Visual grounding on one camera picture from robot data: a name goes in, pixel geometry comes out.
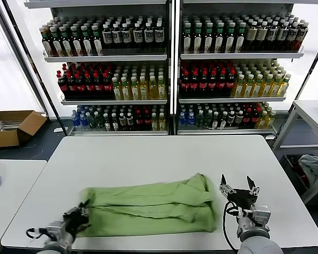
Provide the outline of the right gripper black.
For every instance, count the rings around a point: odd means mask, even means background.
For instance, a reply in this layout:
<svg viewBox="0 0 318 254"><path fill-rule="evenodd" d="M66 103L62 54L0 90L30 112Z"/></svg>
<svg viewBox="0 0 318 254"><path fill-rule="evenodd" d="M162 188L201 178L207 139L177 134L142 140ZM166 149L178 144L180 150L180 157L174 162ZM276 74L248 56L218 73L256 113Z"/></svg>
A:
<svg viewBox="0 0 318 254"><path fill-rule="evenodd" d="M256 203L258 199L258 193L260 187L255 185L255 182L248 176L248 185L250 190L246 189L232 189L227 184L224 174L222 174L219 190L227 197L227 200L233 202L236 206L242 209L250 209L250 207Z"/></svg>

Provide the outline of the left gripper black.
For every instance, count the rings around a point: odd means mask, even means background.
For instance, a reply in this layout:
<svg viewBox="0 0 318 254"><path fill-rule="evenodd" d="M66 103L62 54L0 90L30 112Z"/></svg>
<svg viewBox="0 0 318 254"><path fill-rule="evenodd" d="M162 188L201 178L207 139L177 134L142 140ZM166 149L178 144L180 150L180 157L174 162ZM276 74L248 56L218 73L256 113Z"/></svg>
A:
<svg viewBox="0 0 318 254"><path fill-rule="evenodd" d="M80 203L78 207L74 207L63 214L65 223L65 231L76 237L80 232L89 228L89 211L85 207L85 203Z"/></svg>

